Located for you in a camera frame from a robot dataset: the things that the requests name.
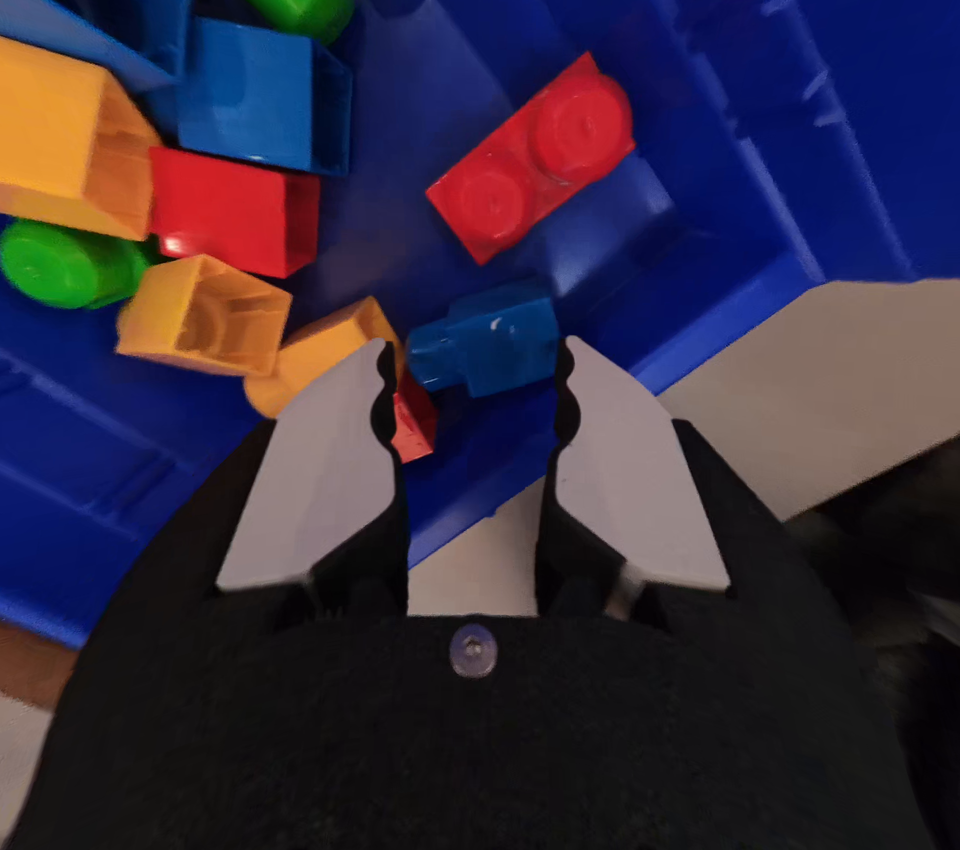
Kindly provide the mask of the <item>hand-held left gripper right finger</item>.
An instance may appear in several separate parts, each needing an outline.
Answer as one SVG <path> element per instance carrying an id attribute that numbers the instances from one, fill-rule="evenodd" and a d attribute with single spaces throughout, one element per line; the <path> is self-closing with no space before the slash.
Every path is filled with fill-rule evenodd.
<path id="1" fill-rule="evenodd" d="M 674 426 L 641 382 L 575 336 L 558 347 L 557 446 L 534 557 L 538 596 L 585 581 L 723 592 L 731 579 Z"/>

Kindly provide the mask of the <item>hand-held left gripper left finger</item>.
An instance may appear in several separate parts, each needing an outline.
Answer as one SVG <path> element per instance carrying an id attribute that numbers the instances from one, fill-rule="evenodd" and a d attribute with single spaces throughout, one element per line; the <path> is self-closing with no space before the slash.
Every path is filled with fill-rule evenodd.
<path id="1" fill-rule="evenodd" d="M 393 445 L 394 346 L 376 338 L 298 393 L 275 421 L 217 578 L 224 592 L 360 580 L 408 594 L 411 540 Z"/>

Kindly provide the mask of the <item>blue one-stud block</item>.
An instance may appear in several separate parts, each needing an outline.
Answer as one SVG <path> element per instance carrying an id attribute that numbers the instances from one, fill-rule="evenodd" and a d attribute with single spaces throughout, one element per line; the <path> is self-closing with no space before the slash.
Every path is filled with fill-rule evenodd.
<path id="1" fill-rule="evenodd" d="M 428 391 L 483 398 L 551 377 L 559 340 L 550 288 L 531 277 L 454 300 L 410 332 L 405 361 Z"/>

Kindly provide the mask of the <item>red two-stud block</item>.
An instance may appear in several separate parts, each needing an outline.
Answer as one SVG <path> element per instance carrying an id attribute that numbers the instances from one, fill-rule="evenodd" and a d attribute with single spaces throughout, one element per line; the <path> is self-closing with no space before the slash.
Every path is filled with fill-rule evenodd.
<path id="1" fill-rule="evenodd" d="M 585 52 L 425 194 L 484 266 L 609 176 L 634 152 L 633 129 L 625 90 Z"/>

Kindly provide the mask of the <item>blue plastic bin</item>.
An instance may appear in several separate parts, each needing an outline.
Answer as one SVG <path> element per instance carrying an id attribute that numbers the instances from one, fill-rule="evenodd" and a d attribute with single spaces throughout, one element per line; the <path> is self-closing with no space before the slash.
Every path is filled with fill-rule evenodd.
<path id="1" fill-rule="evenodd" d="M 654 393 L 832 281 L 958 278 L 958 0 L 358 0 L 349 173 L 324 187 L 293 327 L 371 294 L 405 336 L 538 275 L 560 327 Z M 583 52 L 637 152 L 474 265 L 426 188 Z M 139 553 L 257 424 L 236 378 L 114 353 L 117 307 L 2 278 L 2 621 L 80 648 Z M 405 468 L 411 563 L 533 484 L 534 384 L 438 400 Z"/>

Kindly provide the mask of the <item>grey desk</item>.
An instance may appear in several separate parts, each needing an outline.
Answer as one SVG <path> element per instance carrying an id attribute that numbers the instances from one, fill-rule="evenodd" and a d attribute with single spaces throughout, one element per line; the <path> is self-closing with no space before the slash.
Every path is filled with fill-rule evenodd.
<path id="1" fill-rule="evenodd" d="M 958 435 L 958 280 L 807 292 L 659 398 L 777 518 Z"/>

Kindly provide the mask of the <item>small red block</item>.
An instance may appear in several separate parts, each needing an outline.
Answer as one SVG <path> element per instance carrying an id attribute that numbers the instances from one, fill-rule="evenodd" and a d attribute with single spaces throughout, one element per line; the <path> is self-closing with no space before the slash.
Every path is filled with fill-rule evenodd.
<path id="1" fill-rule="evenodd" d="M 434 453 L 438 412 L 428 391 L 405 368 L 392 398 L 395 432 L 392 446 L 403 464 Z"/>

